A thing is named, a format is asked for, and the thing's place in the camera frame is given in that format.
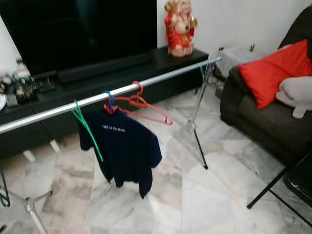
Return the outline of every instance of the sofa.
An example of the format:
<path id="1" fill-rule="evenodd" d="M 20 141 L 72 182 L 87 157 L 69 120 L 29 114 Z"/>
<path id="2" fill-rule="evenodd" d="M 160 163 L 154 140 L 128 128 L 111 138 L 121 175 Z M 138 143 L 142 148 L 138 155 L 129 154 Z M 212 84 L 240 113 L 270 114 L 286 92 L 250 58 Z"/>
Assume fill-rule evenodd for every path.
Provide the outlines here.
<path id="1" fill-rule="evenodd" d="M 312 61 L 312 6 L 298 16 L 279 48 L 304 39 L 308 39 L 308 57 Z M 220 112 L 224 122 L 248 133 L 284 163 L 293 162 L 312 141 L 312 111 L 307 111 L 302 119 L 296 119 L 293 108 L 278 100 L 257 109 L 256 100 L 238 66 L 231 69 L 226 79 Z"/>

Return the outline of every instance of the clothes drying rack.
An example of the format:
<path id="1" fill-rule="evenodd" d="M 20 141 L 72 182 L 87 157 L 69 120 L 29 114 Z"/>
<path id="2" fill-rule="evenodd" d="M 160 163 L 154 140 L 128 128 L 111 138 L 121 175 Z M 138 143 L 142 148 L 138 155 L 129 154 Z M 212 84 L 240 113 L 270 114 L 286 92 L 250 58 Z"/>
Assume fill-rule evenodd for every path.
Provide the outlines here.
<path id="1" fill-rule="evenodd" d="M 184 67 L 184 68 L 172 71 L 172 72 L 168 72 L 168 73 L 165 73 L 163 75 L 160 75 L 160 76 L 157 76 L 154 78 L 150 78 L 150 79 L 147 79 L 147 80 L 140 82 L 140 84 L 143 87 L 146 87 L 146 86 L 149 86 L 149 85 L 152 85 L 152 84 L 155 84 L 155 83 L 176 77 L 178 75 L 184 74 L 184 73 L 192 71 L 194 69 L 201 69 L 201 72 L 203 75 L 203 83 L 201 86 L 201 90 L 198 93 L 198 99 L 196 102 L 195 112 L 193 114 L 193 117 L 188 121 L 187 126 L 191 128 L 192 133 L 194 134 L 194 137 L 196 139 L 198 149 L 199 149 L 199 152 L 201 154 L 201 157 L 203 160 L 203 165 L 204 165 L 205 169 L 208 169 L 208 165 L 206 163 L 205 155 L 203 153 L 203 150 L 202 150 L 202 147 L 201 147 L 201 144 L 200 144 L 197 132 L 196 132 L 195 120 L 196 120 L 196 117 L 197 117 L 197 114 L 198 114 L 198 111 L 200 108 L 200 104 L 202 102 L 202 99 L 203 99 L 203 96 L 204 96 L 204 93 L 205 93 L 205 90 L 206 90 L 206 87 L 208 84 L 209 78 L 213 75 L 213 71 L 214 71 L 216 62 L 218 62 L 220 60 L 222 60 L 222 57 L 217 57 L 215 59 L 206 60 L 206 61 L 199 62 L 199 63 L 193 64 L 193 65 L 190 65 L 190 66 L 187 66 L 187 67 Z M 140 88 L 140 86 L 138 84 L 131 84 L 131 85 L 119 88 L 119 89 L 112 90 L 110 93 L 111 93 L 111 95 L 114 95 L 114 96 L 115 95 L 121 95 L 121 94 L 130 92 L 130 91 L 134 91 L 134 90 L 139 89 L 139 88 Z M 102 101 L 102 100 L 105 100 L 108 98 L 109 98 L 108 94 L 99 94 L 99 95 L 78 101 L 78 105 L 80 107 L 82 107 L 82 106 L 90 105 L 90 104 L 93 104 L 95 102 Z M 29 117 L 25 117 L 25 118 L 22 118 L 19 120 L 15 120 L 15 121 L 6 123 L 6 124 L 0 126 L 0 134 L 12 131 L 14 129 L 17 129 L 17 128 L 20 128 L 20 127 L 23 127 L 23 126 L 26 126 L 26 125 L 29 125 L 32 123 L 39 122 L 39 121 L 47 119 L 47 118 L 51 118 L 51 117 L 69 112 L 75 108 L 76 108 L 76 104 L 73 102 L 73 103 L 66 104 L 66 105 L 63 105 L 63 106 L 60 106 L 60 107 L 57 107 L 57 108 L 54 108 L 54 109 L 51 109 L 48 111 L 44 111 L 44 112 L 41 112 L 41 113 L 38 113 L 35 115 L 31 115 Z M 23 197 L 15 194 L 15 193 L 9 191 L 6 188 L 5 179 L 4 179 L 3 171 L 1 170 L 1 168 L 0 168 L 0 172 L 2 174 L 2 176 L 0 176 L 0 179 L 2 178 L 2 183 L 3 183 L 3 187 L 0 186 L 0 197 L 5 198 L 5 200 L 7 201 L 7 204 L 3 204 L 3 206 L 5 206 L 5 207 L 10 206 L 9 195 L 12 196 L 17 202 L 24 205 L 26 212 L 33 219 L 33 221 L 34 221 L 36 227 L 38 228 L 39 232 L 41 234 L 48 234 L 44 224 L 42 223 L 42 221 L 41 221 L 41 219 L 40 219 L 40 217 L 39 217 L 39 215 L 35 209 L 35 203 L 41 199 L 44 199 L 44 198 L 52 195 L 52 191 L 49 191 L 46 194 L 41 195 L 41 196 L 34 198 L 34 199 L 31 199 L 29 197 L 23 198 Z"/>

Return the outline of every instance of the red cushion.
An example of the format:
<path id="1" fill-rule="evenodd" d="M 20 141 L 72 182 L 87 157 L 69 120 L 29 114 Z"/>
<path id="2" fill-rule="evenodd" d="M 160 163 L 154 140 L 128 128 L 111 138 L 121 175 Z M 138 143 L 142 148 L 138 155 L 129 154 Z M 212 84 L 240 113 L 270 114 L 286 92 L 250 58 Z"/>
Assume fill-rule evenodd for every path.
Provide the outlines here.
<path id="1" fill-rule="evenodd" d="M 258 109 L 262 109 L 275 100 L 284 79 L 312 75 L 308 41 L 300 41 L 261 60 L 240 65 L 239 71 L 252 90 Z"/>

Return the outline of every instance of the black tv screen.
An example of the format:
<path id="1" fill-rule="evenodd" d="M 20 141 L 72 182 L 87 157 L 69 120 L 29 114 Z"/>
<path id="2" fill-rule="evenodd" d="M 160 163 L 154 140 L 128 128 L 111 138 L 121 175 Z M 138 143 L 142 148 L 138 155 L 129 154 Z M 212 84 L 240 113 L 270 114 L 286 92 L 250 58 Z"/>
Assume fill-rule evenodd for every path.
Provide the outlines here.
<path id="1" fill-rule="evenodd" d="M 156 0 L 0 0 L 0 15 L 32 75 L 157 47 Z"/>

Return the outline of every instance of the tv cabinet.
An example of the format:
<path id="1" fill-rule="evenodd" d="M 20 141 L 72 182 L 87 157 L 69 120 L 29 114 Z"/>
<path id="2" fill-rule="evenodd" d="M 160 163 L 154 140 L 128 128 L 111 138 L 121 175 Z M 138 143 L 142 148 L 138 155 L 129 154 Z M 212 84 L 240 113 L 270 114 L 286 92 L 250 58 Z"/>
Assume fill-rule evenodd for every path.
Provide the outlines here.
<path id="1" fill-rule="evenodd" d="M 133 81 L 142 81 L 185 66 L 189 66 L 208 59 L 208 55 L 195 50 L 185 58 L 174 58 L 167 54 L 167 47 L 155 49 L 154 59 L 150 63 L 134 66 L 128 69 L 94 76 L 89 79 L 78 80 L 72 83 L 61 84 L 55 81 L 56 89 L 47 93 L 38 93 L 38 100 L 13 108 L 5 108 L 0 112 L 0 125 L 17 120 L 32 114 L 40 113 L 64 104 L 100 94 L 103 90 L 113 90 Z M 149 103 L 170 98 L 187 90 L 201 85 L 202 78 L 199 69 L 183 75 L 148 86 L 144 89 L 143 97 Z M 83 111 L 99 109 L 103 103 L 95 103 L 83 107 Z M 0 135 L 0 158 L 9 157 L 24 150 L 46 144 L 51 140 L 62 139 L 66 135 L 78 131 L 78 123 L 71 113 L 34 123 L 8 133 Z"/>

